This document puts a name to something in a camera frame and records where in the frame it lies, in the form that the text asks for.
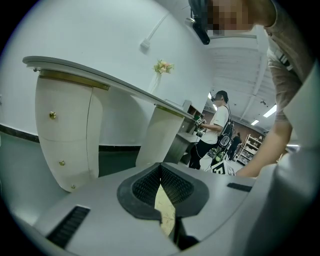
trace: fluorescent light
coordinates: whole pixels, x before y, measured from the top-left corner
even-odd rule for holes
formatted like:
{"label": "fluorescent light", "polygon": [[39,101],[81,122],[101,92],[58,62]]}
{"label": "fluorescent light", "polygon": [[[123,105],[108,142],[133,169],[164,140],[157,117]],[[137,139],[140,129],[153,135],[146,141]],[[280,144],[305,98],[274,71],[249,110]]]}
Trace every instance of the fluorescent light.
{"label": "fluorescent light", "polygon": [[277,111],[277,105],[274,105],[267,113],[265,113],[263,116],[265,118],[270,117],[274,112]]}
{"label": "fluorescent light", "polygon": [[256,125],[257,123],[259,123],[259,120],[254,120],[251,125],[254,126],[254,125]]}

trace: person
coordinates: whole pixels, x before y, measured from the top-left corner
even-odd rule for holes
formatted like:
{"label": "person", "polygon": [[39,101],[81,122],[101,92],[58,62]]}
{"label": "person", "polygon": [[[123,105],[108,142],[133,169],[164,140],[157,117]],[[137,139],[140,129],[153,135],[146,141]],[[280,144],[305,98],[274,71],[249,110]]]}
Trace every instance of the person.
{"label": "person", "polygon": [[242,145],[241,138],[240,138],[240,132],[238,132],[236,135],[237,136],[235,136],[233,138],[233,142],[232,142],[231,146],[229,147],[228,152],[226,153],[228,155],[229,161],[231,161],[234,158],[234,154],[236,152],[238,145]]}
{"label": "person", "polygon": [[210,124],[200,124],[200,127],[206,128],[207,131],[190,151],[191,159],[189,168],[192,169],[200,170],[200,160],[209,150],[217,146],[218,136],[229,119],[229,109],[227,107],[229,98],[227,92],[224,90],[218,91],[215,97],[212,98],[212,101],[217,106],[217,110]]}
{"label": "person", "polygon": [[264,27],[268,67],[275,85],[275,122],[253,159],[236,175],[257,177],[262,167],[276,163],[290,141],[292,126],[284,114],[309,75],[315,57],[287,12],[274,0],[189,0],[203,30],[220,35]]}

